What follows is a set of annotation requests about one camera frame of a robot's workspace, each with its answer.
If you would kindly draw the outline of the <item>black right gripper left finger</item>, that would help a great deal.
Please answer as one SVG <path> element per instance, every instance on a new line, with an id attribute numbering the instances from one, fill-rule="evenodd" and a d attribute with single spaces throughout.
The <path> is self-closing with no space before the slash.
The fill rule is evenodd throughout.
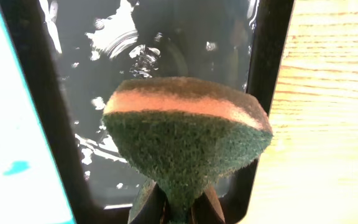
<path id="1" fill-rule="evenodd" d="M 166 224 L 170 218 L 168 201 L 163 190 L 151 179 L 140 187 L 132 208 L 128 224 Z"/>

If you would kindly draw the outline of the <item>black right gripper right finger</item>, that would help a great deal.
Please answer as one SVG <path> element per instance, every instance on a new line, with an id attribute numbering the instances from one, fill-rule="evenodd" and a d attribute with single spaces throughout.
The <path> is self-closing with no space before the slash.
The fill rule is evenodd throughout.
<path id="1" fill-rule="evenodd" d="M 188 216 L 189 224 L 225 224 L 225 217 L 218 195 L 212 185 L 197 198 Z"/>

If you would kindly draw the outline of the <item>green scouring sponge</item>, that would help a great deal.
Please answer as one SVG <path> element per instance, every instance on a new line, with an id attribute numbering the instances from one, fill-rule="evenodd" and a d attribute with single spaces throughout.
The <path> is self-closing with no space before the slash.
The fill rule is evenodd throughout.
<path id="1" fill-rule="evenodd" d="M 273 138 L 254 96 L 191 77 L 122 82 L 103 123 L 120 155 L 163 190 L 174 222 L 185 221 L 207 187 L 248 166 Z"/>

